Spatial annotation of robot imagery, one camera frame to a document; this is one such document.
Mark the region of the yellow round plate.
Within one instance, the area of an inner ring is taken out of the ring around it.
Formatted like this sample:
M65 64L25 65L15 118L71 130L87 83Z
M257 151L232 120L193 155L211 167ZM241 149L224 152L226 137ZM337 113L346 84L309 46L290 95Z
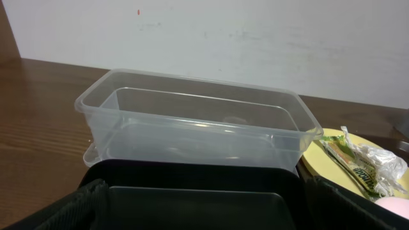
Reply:
M370 135L349 134L354 144L367 144L393 152L408 162L408 143L397 139ZM349 191L364 197L355 182L326 153L320 141L312 142L302 156L302 161L313 176L322 176Z

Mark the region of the green snack wrapper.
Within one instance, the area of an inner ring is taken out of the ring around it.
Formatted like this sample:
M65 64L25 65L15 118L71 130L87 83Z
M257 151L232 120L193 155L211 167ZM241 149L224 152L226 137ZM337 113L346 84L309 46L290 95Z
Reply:
M380 198L380 193L374 189L378 183L374 166L349 147L345 136L323 136L320 143L325 153L348 173L366 198L372 201Z

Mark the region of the white tissue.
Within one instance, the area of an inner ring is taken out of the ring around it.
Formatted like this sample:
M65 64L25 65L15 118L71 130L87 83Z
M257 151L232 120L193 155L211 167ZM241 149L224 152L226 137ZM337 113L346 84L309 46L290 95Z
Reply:
M407 193L404 186L398 182L408 169L407 163L402 158L385 149L375 148L367 144L356 145L351 141L348 129L345 126L341 126L341 130L352 152L374 167L375 192L381 197L393 196L395 190L402 194Z

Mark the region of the pink bowl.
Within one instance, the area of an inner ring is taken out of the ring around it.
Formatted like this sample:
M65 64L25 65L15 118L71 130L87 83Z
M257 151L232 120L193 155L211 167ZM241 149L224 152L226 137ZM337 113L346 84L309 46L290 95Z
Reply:
M374 202L401 217L409 219L409 200L400 197L383 197Z

